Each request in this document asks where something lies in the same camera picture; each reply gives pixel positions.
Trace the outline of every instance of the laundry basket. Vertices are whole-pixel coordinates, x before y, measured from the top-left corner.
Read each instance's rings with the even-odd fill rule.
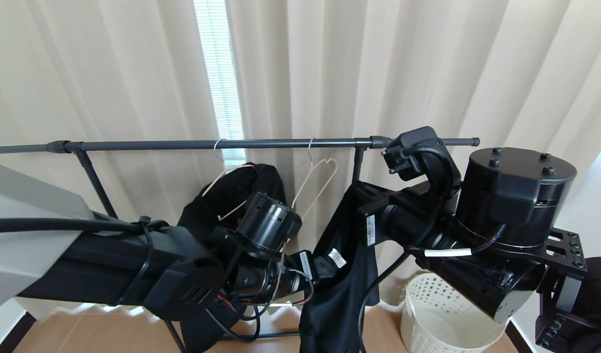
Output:
[[[478,353],[506,326],[433,273],[417,275],[406,287],[401,338],[410,353]]]

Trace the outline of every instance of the screw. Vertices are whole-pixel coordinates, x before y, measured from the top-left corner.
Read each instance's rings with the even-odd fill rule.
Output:
[[[553,175],[554,172],[555,172],[555,168],[554,167],[544,167],[544,168],[542,168],[542,174],[544,174],[544,175]]]

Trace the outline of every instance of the black cloth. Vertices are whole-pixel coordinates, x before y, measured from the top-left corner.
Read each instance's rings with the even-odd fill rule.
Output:
[[[366,288],[377,277],[374,248],[366,248],[359,239],[365,230],[354,228],[357,205],[352,184],[325,228],[314,256],[328,258],[335,248],[346,260],[332,279],[321,280],[314,297],[305,304],[300,315],[301,353],[357,353],[357,315]],[[368,300],[377,304],[378,290]]]
[[[262,192],[286,203],[283,182],[276,168],[265,164],[253,166],[238,168],[223,176],[204,197],[202,193],[209,185],[202,188],[198,196],[184,207],[177,225],[187,228],[198,241],[206,242],[214,232],[221,231],[218,227],[237,228],[238,221],[246,214],[248,204],[222,221],[218,221],[218,216],[228,214],[253,193]],[[209,309],[227,327],[238,322],[237,315],[224,304],[213,303]],[[242,313],[245,306],[235,306],[235,310]],[[224,331],[203,311],[189,320],[181,321],[181,334],[189,353],[201,353],[216,344]]]

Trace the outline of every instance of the dark brown baseboard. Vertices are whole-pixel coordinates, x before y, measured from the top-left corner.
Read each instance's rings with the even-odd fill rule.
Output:
[[[15,327],[13,327],[2,343],[0,343],[0,353],[12,353],[15,351],[18,344],[22,342],[22,339],[36,321],[37,320],[27,311],[20,321],[15,324]]]
[[[514,345],[514,347],[516,347],[516,350],[518,351],[518,353],[532,353],[533,352],[531,350],[531,348],[529,348],[529,344],[527,344],[527,342],[525,342],[525,339],[520,334],[520,332],[518,332],[518,329],[516,329],[516,326],[514,326],[514,323],[511,320],[507,324],[507,327],[505,328],[505,333],[507,334],[507,337],[509,337],[509,340],[512,341],[512,344]]]

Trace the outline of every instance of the wall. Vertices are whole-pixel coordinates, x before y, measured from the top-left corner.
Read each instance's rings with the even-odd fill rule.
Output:
[[[0,343],[20,321],[24,313],[24,308],[15,299],[9,299],[0,306]]]
[[[576,192],[565,202],[555,226],[579,233],[586,257],[601,256],[601,154]],[[531,344],[534,344],[534,322],[539,312],[538,296],[533,295],[514,315],[514,322]],[[549,352],[540,347],[536,347],[535,351]]]

